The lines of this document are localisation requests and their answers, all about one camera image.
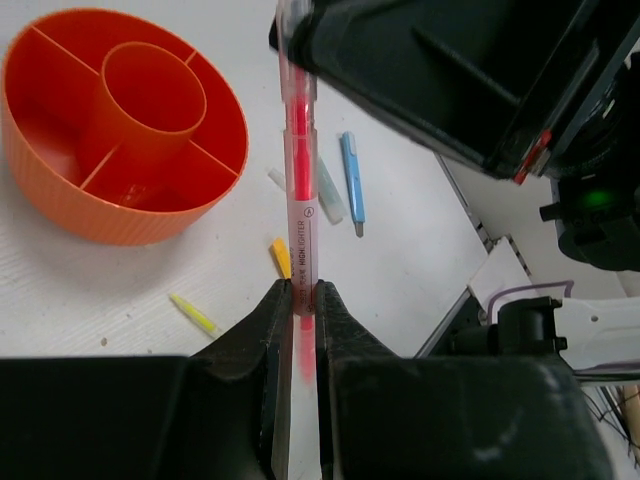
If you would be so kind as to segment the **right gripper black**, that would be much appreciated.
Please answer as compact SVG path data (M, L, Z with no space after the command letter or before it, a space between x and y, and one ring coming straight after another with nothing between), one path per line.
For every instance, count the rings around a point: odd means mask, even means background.
M549 179L539 209L568 258L639 269L639 38L636 1L519 1L517 33L542 47L532 99L550 124L530 172Z

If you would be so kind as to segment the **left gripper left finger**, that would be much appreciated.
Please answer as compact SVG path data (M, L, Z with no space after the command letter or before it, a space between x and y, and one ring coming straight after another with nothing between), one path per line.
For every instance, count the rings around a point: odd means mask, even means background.
M191 356L5 358L5 479L286 474L291 285Z

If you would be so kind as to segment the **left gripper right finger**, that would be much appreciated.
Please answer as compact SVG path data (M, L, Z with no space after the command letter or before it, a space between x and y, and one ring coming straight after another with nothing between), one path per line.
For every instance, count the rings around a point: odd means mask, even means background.
M613 477L583 388L629 381L628 300L517 300L404 358L316 295L324 478Z

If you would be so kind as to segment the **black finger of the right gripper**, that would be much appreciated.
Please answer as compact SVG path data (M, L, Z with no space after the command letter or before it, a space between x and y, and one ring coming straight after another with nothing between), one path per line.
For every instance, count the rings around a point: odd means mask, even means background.
M593 1L281 1L270 46L371 116L497 179L537 174L598 58Z

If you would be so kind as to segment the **pink highlighter pen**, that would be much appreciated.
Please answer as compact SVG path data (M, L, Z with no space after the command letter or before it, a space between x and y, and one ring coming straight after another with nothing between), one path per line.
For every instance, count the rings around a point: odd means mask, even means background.
M318 282L316 78L288 58L294 33L311 13L310 1L280 1L276 10L283 131L287 221L293 314L300 328L298 364L307 384L315 381L315 288Z

